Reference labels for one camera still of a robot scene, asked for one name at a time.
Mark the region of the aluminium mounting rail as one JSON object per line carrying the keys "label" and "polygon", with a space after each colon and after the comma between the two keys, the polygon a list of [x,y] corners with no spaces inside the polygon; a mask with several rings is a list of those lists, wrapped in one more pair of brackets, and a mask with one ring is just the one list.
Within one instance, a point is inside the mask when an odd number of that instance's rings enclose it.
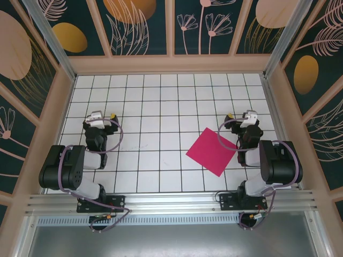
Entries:
{"label": "aluminium mounting rail", "polygon": [[[134,215],[219,213],[220,205],[214,192],[200,193],[129,193],[125,207]],[[24,205],[28,216],[75,215],[77,199],[68,194],[30,195]],[[281,190],[277,192],[272,211],[315,211],[317,204],[310,190]]]}

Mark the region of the pink square paper sheet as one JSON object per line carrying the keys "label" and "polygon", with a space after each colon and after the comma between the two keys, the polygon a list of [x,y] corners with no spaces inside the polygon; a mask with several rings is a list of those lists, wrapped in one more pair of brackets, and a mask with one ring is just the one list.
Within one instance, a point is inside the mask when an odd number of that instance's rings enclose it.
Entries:
{"label": "pink square paper sheet", "polygon": [[235,150],[226,149],[220,144],[216,132],[206,128],[186,156],[220,177],[235,153]]}

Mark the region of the grey metal sheet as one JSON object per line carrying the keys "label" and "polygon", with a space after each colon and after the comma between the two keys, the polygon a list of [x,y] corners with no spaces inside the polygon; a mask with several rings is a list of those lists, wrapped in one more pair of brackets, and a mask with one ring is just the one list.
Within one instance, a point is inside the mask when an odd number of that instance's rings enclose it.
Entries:
{"label": "grey metal sheet", "polygon": [[28,257],[326,257],[304,213],[274,213],[256,230],[237,224],[38,227]]}

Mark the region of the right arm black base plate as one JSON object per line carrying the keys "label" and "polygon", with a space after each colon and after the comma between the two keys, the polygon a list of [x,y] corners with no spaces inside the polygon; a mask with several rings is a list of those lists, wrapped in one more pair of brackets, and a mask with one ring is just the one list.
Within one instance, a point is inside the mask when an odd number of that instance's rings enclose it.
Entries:
{"label": "right arm black base plate", "polygon": [[227,211],[245,211],[267,209],[264,197],[239,196],[238,193],[223,193],[219,195],[220,209]]}

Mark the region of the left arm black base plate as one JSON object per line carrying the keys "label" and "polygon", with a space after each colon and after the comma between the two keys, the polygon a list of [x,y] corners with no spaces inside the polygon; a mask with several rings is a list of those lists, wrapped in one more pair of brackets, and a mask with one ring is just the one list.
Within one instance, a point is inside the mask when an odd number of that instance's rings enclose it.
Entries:
{"label": "left arm black base plate", "polygon": [[[95,202],[100,202],[104,205],[115,206],[115,207],[125,207],[125,196],[123,195],[112,195],[106,196],[104,199],[95,199]],[[92,202],[78,199],[77,213],[122,213],[124,210],[121,209],[111,209],[108,207],[100,206]]]}

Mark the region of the aluminium side rail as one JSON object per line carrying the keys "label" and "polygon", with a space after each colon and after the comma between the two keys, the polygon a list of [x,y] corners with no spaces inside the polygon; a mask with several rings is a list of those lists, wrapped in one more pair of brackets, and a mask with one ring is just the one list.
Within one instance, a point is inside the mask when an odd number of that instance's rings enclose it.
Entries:
{"label": "aluminium side rail", "polygon": [[280,111],[273,90],[264,78],[262,86],[266,96],[267,105],[276,138],[267,139],[262,137],[260,143],[261,172],[266,184],[274,188],[287,188],[295,183],[301,182],[303,169],[292,141],[284,132]]}

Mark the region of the aluminium frame post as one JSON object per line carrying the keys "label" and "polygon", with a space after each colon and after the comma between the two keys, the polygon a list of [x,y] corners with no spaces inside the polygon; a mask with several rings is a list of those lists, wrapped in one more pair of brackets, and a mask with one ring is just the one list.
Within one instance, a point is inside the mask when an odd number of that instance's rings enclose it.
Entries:
{"label": "aluminium frame post", "polygon": [[65,73],[72,82],[75,82],[76,74],[72,68],[69,58],[55,36],[55,33],[53,32],[48,20],[44,17],[38,3],[35,0],[23,0],[23,4],[28,12],[32,15],[33,20],[38,26],[40,32],[46,38],[48,45],[51,47]]}
{"label": "aluminium frame post", "polygon": [[290,16],[279,40],[277,41],[275,48],[273,49],[270,58],[263,71],[263,78],[269,79],[273,74],[275,68],[280,62],[281,57],[286,51],[288,45],[293,39],[294,35],[298,31],[299,27],[305,16],[307,15],[313,0],[298,0],[297,5]]}

